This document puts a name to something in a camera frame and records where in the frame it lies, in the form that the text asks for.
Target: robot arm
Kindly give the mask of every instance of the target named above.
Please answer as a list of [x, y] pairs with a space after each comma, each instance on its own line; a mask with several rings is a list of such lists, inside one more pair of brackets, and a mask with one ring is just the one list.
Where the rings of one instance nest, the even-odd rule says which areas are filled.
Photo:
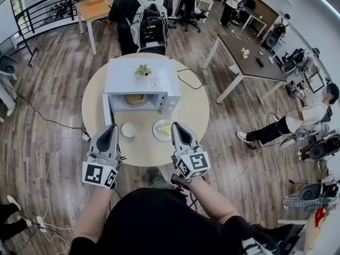
[[115, 188], [123, 158], [118, 149], [118, 127], [106, 126], [91, 140], [87, 160], [83, 161], [82, 182], [106, 189]]
[[211, 166], [208, 153], [203, 151], [196, 133], [188, 126], [174, 122], [171, 135], [176, 150], [171, 157], [175, 168], [180, 169], [187, 182], [203, 176]]

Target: backpack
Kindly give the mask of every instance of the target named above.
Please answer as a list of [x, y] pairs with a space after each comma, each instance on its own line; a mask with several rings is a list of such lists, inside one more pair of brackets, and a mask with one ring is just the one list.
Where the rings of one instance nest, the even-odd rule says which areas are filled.
[[168, 15], [163, 6], [164, 0], [137, 0], [140, 4], [130, 24], [134, 44], [138, 46], [137, 53], [151, 52], [161, 49], [165, 54], [167, 47]]

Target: round table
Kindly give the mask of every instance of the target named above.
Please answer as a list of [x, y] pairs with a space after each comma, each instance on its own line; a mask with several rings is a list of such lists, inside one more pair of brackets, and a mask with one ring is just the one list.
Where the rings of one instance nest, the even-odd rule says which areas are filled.
[[[136, 53], [123, 56], [125, 58], [168, 58], [152, 53]], [[183, 64], [175, 61], [177, 70], [187, 69]], [[85, 128], [93, 137], [105, 127], [103, 98], [108, 63], [101, 67], [91, 78], [86, 86], [82, 101], [82, 117]], [[182, 80], [197, 88], [201, 81], [190, 70], [178, 73]], [[196, 132], [199, 140], [202, 139], [209, 121], [209, 101], [202, 86], [198, 90], [190, 88], [179, 80], [182, 97], [172, 115], [163, 115], [157, 110], [135, 112], [115, 112], [115, 123], [121, 129], [125, 122], [132, 122], [137, 126], [137, 134], [134, 138], [126, 138], [120, 132], [119, 144], [121, 153], [126, 157], [124, 163], [151, 167], [171, 163], [170, 156], [175, 148], [172, 141], [162, 142], [155, 138], [152, 126], [159, 119], [168, 119], [171, 122], [178, 121]]]

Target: microwave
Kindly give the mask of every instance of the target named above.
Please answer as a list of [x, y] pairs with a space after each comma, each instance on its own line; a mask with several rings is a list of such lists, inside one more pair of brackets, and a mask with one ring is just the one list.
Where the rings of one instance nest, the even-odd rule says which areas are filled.
[[[135, 72], [144, 64], [152, 74], [139, 78]], [[172, 114], [180, 99], [179, 78], [172, 59], [110, 59], [103, 94], [105, 123], [111, 121], [111, 112], [157, 110]]]

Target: red object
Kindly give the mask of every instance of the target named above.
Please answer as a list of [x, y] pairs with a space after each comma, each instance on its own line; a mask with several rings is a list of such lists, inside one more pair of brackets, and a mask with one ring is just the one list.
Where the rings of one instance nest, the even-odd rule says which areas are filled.
[[325, 217], [326, 208], [321, 207], [315, 212], [315, 227], [319, 226], [320, 220]]

